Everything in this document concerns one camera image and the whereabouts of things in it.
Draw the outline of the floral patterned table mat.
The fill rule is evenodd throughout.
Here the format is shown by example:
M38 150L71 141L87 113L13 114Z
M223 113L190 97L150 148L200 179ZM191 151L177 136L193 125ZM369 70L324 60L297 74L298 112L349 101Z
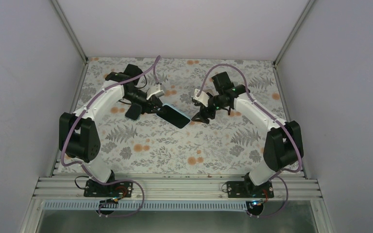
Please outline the floral patterned table mat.
M205 74L223 71L235 85L247 83L255 99L277 117L285 117L270 61L162 58L156 74L141 78L139 85L148 89L161 81L166 90L161 101L191 117L199 109L191 100L196 88L216 93ZM97 121L98 157L115 173L245 174L263 159L264 128L236 110L221 110L209 124L191 122L179 129L153 114L128 119L128 108L116 102Z

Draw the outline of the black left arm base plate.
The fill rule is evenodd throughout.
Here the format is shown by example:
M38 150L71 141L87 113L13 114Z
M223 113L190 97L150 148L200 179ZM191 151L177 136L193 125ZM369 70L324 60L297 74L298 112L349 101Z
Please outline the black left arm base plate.
M100 198L130 198L132 195L133 182L119 182L112 185L101 185L93 180L88 180L84 188L84 197Z

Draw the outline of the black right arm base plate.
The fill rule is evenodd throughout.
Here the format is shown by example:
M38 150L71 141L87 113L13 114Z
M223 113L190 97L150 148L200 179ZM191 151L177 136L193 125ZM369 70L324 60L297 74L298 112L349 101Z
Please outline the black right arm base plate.
M228 181L225 183L228 198L273 198L274 191L271 182L254 185L246 181Z

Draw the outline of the black phone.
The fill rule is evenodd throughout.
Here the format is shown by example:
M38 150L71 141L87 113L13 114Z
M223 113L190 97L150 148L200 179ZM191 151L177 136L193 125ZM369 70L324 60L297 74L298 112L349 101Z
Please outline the black phone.
M136 103L131 104L127 112L125 113L125 117L131 120L138 120L140 115L142 114L142 106Z

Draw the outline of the aluminium mounting rail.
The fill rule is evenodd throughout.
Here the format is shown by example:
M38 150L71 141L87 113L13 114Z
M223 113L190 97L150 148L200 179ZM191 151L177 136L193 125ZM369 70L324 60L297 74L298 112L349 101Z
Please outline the aluminium mounting rail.
M319 200L322 193L317 180L306 179L301 174L281 175L283 181L272 181L273 201L284 200L288 190L289 200ZM116 174L118 180L134 180L144 189L146 200L227 200L225 182L241 181L241 175L164 175L164 174ZM33 192L34 199L83 199L85 179L78 174L62 173L38 179Z

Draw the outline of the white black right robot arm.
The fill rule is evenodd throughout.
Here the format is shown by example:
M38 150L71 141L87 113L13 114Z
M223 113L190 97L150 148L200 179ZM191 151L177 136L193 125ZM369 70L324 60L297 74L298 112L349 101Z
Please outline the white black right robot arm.
M255 198L262 185L277 177L287 166L298 163L302 167L303 142L301 127L296 121L285 121L260 104L250 93L247 84L234 85L226 72L212 77L216 95L195 89L192 102L200 110L192 121L208 124L218 110L236 110L255 126L265 130L263 161L244 176L244 193Z

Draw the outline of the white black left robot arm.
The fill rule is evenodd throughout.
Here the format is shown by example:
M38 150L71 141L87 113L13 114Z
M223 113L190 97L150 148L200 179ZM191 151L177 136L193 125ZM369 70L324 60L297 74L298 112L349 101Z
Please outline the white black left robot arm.
M79 165L90 180L97 182L96 190L105 197L115 192L116 181L113 171L98 157L101 141L97 121L122 99L131 102L129 110L134 110L136 117L158 113L163 106L160 100L165 93L163 84L154 77L155 83L144 92L137 84L145 75L146 72L132 64L123 72L111 72L95 96L73 113L63 113L59 118L62 166Z

